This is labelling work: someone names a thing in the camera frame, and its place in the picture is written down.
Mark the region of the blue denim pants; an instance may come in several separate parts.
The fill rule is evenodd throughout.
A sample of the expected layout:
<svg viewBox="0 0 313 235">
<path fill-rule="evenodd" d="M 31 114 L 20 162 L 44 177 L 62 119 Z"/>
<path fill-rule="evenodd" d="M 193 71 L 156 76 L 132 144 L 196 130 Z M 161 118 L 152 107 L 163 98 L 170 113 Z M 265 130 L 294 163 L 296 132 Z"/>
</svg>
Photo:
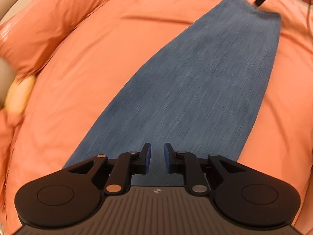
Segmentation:
<svg viewBox="0 0 313 235">
<path fill-rule="evenodd" d="M 181 186 L 167 173 L 164 145 L 199 158 L 237 161 L 273 68 L 281 17 L 246 0 L 222 0 L 150 58 L 95 121 L 66 166 L 98 154 L 152 147 L 138 186 Z"/>
</svg>

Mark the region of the yellow small pillow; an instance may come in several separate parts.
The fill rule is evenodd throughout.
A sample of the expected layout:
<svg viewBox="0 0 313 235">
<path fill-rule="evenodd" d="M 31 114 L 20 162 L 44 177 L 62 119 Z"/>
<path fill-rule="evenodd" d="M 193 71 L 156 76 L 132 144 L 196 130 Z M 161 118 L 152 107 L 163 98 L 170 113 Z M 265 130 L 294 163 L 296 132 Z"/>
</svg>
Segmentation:
<svg viewBox="0 0 313 235">
<path fill-rule="evenodd" d="M 36 83 L 36 76 L 17 76 L 8 89 L 4 108 L 10 114 L 23 114 L 33 87 Z"/>
</svg>

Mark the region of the orange bed sheet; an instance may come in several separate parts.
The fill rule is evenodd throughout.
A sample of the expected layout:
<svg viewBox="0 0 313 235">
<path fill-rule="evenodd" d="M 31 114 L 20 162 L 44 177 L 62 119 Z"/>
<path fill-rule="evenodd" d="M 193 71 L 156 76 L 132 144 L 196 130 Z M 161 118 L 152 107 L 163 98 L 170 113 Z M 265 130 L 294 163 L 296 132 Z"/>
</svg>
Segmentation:
<svg viewBox="0 0 313 235">
<path fill-rule="evenodd" d="M 21 226 L 17 190 L 60 169 L 136 70 L 220 1 L 105 0 L 64 40 L 37 77 L 15 142 L 1 146 L 9 158 L 1 165 L 7 234 Z M 280 41 L 240 161 L 298 190 L 294 225 L 312 234 L 312 14 L 297 0 L 269 0 L 262 9 L 281 14 Z"/>
</svg>

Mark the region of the orange pillow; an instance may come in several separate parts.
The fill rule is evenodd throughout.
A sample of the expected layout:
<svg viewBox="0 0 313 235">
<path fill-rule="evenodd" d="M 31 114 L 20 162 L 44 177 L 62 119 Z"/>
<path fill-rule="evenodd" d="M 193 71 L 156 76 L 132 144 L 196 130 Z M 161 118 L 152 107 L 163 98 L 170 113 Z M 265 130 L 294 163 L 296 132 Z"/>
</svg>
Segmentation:
<svg viewBox="0 0 313 235">
<path fill-rule="evenodd" d="M 108 0 L 33 0 L 1 25 L 1 58 L 22 78 L 41 70 L 60 43 Z"/>
</svg>

